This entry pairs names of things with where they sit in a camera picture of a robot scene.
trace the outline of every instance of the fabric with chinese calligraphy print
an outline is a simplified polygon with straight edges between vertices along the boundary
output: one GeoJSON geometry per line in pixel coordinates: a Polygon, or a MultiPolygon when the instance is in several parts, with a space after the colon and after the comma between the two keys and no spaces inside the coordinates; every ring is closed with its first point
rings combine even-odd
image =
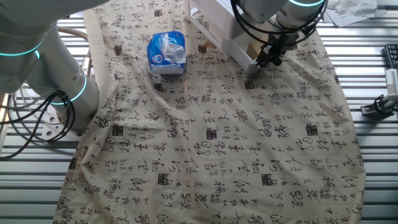
{"type": "Polygon", "coordinates": [[[363,160],[318,34],[248,79],[184,9],[120,0],[85,12],[101,101],[54,224],[358,223],[363,160]],[[147,64],[152,34],[171,30],[187,42],[181,77],[147,64]]]}

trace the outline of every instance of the black keyboard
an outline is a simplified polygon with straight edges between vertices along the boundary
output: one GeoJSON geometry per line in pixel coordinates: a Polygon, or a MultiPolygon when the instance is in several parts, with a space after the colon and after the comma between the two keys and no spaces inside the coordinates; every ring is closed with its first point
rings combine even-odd
{"type": "Polygon", "coordinates": [[[387,44],[384,47],[384,52],[386,53],[386,60],[388,62],[389,68],[397,69],[398,66],[398,45],[387,44]]]}

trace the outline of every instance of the metal grate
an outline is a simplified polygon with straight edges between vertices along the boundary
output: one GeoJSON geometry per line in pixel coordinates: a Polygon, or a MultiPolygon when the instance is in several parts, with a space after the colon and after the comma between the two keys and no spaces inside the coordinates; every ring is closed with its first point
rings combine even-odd
{"type": "MultiPolygon", "coordinates": [[[[378,1],[380,8],[387,9],[382,17],[340,29],[335,29],[333,24],[319,24],[318,32],[348,100],[368,173],[362,223],[396,224],[398,117],[370,121],[361,116],[359,108],[387,93],[382,49],[386,44],[398,44],[398,1],[378,1]]],[[[61,20],[58,25],[85,32],[83,18],[79,15],[61,20]]],[[[88,43],[67,34],[61,34],[61,38],[81,63],[88,43]]],[[[33,128],[34,123],[32,119],[28,126],[33,128]]],[[[9,127],[3,153],[13,153],[24,143],[24,139],[9,127]]],[[[15,159],[0,162],[0,224],[52,223],[63,179],[77,144],[31,144],[15,159]]]]}

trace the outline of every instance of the black cable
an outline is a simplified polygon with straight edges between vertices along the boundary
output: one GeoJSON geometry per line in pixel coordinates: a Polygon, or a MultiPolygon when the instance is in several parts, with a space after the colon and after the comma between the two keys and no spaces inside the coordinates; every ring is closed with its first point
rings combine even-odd
{"type": "MultiPolygon", "coordinates": [[[[320,10],[323,9],[323,10],[321,11],[321,14],[322,14],[322,15],[324,15],[324,13],[326,12],[326,6],[327,6],[326,1],[327,1],[327,0],[325,0],[325,1],[323,2],[323,6],[320,8],[320,10]]],[[[240,13],[238,12],[238,8],[236,7],[236,0],[231,0],[231,5],[232,5],[232,8],[233,8],[233,12],[234,12],[236,21],[237,21],[238,24],[241,26],[241,28],[243,29],[243,31],[245,31],[249,36],[251,36],[251,37],[252,37],[253,39],[255,39],[256,41],[259,41],[259,42],[261,42],[261,43],[263,43],[263,44],[267,44],[267,45],[270,45],[270,46],[277,45],[277,46],[279,46],[279,47],[289,47],[289,46],[294,46],[294,45],[296,45],[296,44],[299,44],[299,43],[303,42],[304,40],[307,40],[307,39],[316,31],[316,27],[315,27],[314,25],[318,24],[318,22],[319,22],[319,20],[320,20],[320,19],[317,19],[315,22],[310,20],[310,21],[307,23],[307,24],[310,24],[311,22],[314,22],[314,23],[312,24],[312,26],[314,26],[314,28],[313,28],[313,30],[311,30],[311,31],[308,33],[308,35],[306,35],[304,38],[302,38],[302,39],[300,39],[300,40],[298,40],[298,41],[296,41],[296,42],[294,42],[294,43],[291,43],[291,44],[278,45],[278,44],[273,44],[273,43],[270,43],[270,42],[268,42],[268,41],[262,40],[262,39],[258,38],[257,36],[255,36],[254,34],[252,34],[252,33],[242,24],[242,21],[241,21],[242,16],[241,16],[240,13]]]]}
{"type": "Polygon", "coordinates": [[[269,24],[271,24],[272,26],[275,26],[275,22],[272,23],[269,19],[267,19],[267,22],[268,22],[269,24]]]}
{"type": "MultiPolygon", "coordinates": [[[[14,105],[16,105],[15,96],[13,96],[12,99],[13,99],[14,105]]],[[[67,108],[67,102],[68,102],[68,103],[71,103],[71,102],[66,98],[66,99],[64,100],[64,106],[65,106],[65,109],[66,109],[66,110],[68,109],[68,108],[67,108]]],[[[18,110],[16,110],[15,112],[16,112],[17,117],[20,118],[18,110]]],[[[70,121],[70,112],[69,112],[69,110],[67,110],[67,120],[66,120],[66,123],[65,123],[63,129],[62,129],[56,136],[54,136],[53,138],[48,139],[48,140],[44,140],[43,138],[40,138],[40,137],[38,137],[38,136],[35,136],[35,138],[38,139],[38,140],[32,140],[32,142],[45,143],[45,142],[58,141],[59,139],[63,138],[63,137],[66,135],[66,134],[64,134],[64,131],[66,130],[69,121],[70,121]]],[[[26,129],[26,131],[27,131],[28,133],[32,134],[32,131],[25,125],[25,122],[21,121],[20,123],[21,123],[21,125],[23,125],[23,127],[26,129]]],[[[12,127],[16,130],[16,132],[17,132],[19,135],[21,135],[24,139],[27,140],[27,137],[24,136],[24,135],[22,135],[22,134],[16,129],[16,127],[14,126],[13,123],[11,123],[11,124],[12,124],[12,127]]]]}
{"type": "Polygon", "coordinates": [[[308,25],[310,25],[312,22],[316,22],[318,23],[320,20],[320,17],[318,17],[320,14],[324,15],[324,13],[326,12],[326,6],[327,6],[327,0],[324,0],[324,2],[322,3],[321,7],[319,8],[319,10],[314,14],[314,16],[308,20],[308,22],[306,22],[305,24],[301,25],[300,27],[295,27],[295,28],[287,28],[287,27],[283,27],[285,30],[284,31],[280,31],[280,32],[275,32],[275,31],[267,31],[267,30],[262,30],[260,28],[257,28],[256,26],[253,26],[252,24],[250,24],[248,21],[246,21],[242,15],[240,15],[238,13],[239,18],[245,23],[247,24],[250,28],[258,31],[258,32],[262,32],[265,34],[294,34],[297,31],[307,27],[308,25]]]}
{"type": "Polygon", "coordinates": [[[70,123],[69,128],[64,132],[64,130],[66,129],[66,127],[68,126],[68,123],[69,123],[69,115],[70,115],[70,114],[69,114],[69,111],[67,111],[67,113],[68,113],[68,115],[67,115],[67,116],[68,116],[68,118],[67,118],[67,124],[64,126],[64,128],[62,129],[62,131],[61,131],[58,135],[56,135],[54,138],[49,139],[49,140],[46,140],[46,141],[35,141],[35,140],[33,140],[33,138],[37,138],[37,136],[35,136],[35,134],[36,134],[36,131],[37,131],[38,128],[39,128],[40,121],[42,120],[42,118],[43,118],[43,116],[44,116],[44,114],[45,114],[47,108],[51,105],[51,102],[52,102],[52,101],[55,99],[55,97],[57,97],[57,96],[60,97],[61,99],[65,97],[65,96],[63,96],[63,95],[60,94],[60,93],[53,93],[53,94],[51,94],[51,95],[45,100],[45,102],[47,102],[47,103],[45,104],[45,107],[44,107],[43,111],[40,113],[40,116],[39,116],[39,118],[38,118],[38,120],[37,120],[37,122],[36,122],[36,125],[35,125],[35,127],[34,127],[34,129],[33,129],[32,132],[30,132],[30,130],[26,127],[26,125],[24,125],[24,127],[27,128],[28,132],[30,132],[30,137],[29,137],[29,138],[23,136],[22,133],[19,132],[19,131],[17,130],[17,128],[16,128],[15,125],[14,125],[15,122],[11,122],[11,125],[12,125],[12,127],[16,130],[16,132],[17,132],[19,135],[21,135],[24,139],[26,139],[27,141],[26,141],[26,143],[25,143],[17,152],[15,152],[15,153],[13,153],[13,154],[11,154],[11,155],[9,155],[9,156],[0,157],[0,161],[6,161],[6,160],[8,160],[8,159],[12,159],[13,157],[16,157],[16,156],[17,156],[18,154],[20,154],[31,142],[58,141],[59,139],[63,138],[65,135],[68,134],[68,132],[71,130],[71,128],[72,128],[72,126],[73,126],[73,124],[74,124],[74,122],[75,122],[76,111],[75,111],[75,107],[74,107],[73,103],[72,103],[70,100],[68,100],[67,97],[66,97],[66,100],[63,100],[64,105],[66,106],[66,103],[70,103],[70,106],[71,106],[71,109],[72,109],[72,115],[73,115],[72,122],[70,123]]]}
{"type": "MultiPolygon", "coordinates": [[[[52,101],[55,97],[56,97],[56,95],[50,95],[50,96],[47,98],[47,99],[48,99],[47,101],[52,101]]],[[[18,151],[16,151],[15,153],[13,153],[13,154],[11,154],[11,155],[9,155],[9,156],[0,157],[0,161],[6,161],[6,160],[8,160],[8,159],[12,159],[12,158],[16,157],[18,154],[20,154],[20,153],[31,143],[31,141],[32,141],[33,138],[34,138],[34,135],[36,134],[37,129],[39,128],[40,120],[43,118],[43,116],[44,116],[44,114],[45,114],[45,111],[47,110],[47,108],[48,108],[49,106],[50,106],[50,103],[47,103],[47,104],[44,106],[44,109],[43,109],[43,111],[40,113],[40,116],[39,116],[39,118],[38,118],[38,120],[37,120],[37,122],[36,122],[35,128],[33,129],[32,134],[30,135],[30,137],[29,137],[29,139],[26,141],[26,143],[25,143],[18,151]]]]}

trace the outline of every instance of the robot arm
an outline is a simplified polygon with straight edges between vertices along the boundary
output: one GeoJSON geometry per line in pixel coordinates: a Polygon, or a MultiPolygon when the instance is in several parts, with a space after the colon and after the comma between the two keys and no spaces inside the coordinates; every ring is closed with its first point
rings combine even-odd
{"type": "Polygon", "coordinates": [[[40,57],[37,49],[58,19],[107,1],[0,0],[0,92],[21,87],[40,57]]]}
{"type": "Polygon", "coordinates": [[[234,15],[247,34],[264,45],[260,54],[253,60],[246,71],[247,76],[252,76],[264,68],[268,63],[279,66],[282,61],[280,56],[285,54],[298,42],[305,40],[315,32],[315,26],[319,21],[318,15],[326,9],[327,0],[286,0],[286,1],[260,1],[260,0],[231,0],[234,15]],[[276,22],[272,30],[260,30],[238,13],[236,5],[242,8],[252,20],[265,22],[276,14],[276,22]],[[262,40],[254,35],[257,33],[269,34],[268,40],[262,40]],[[299,33],[305,38],[299,40],[299,33]]]}

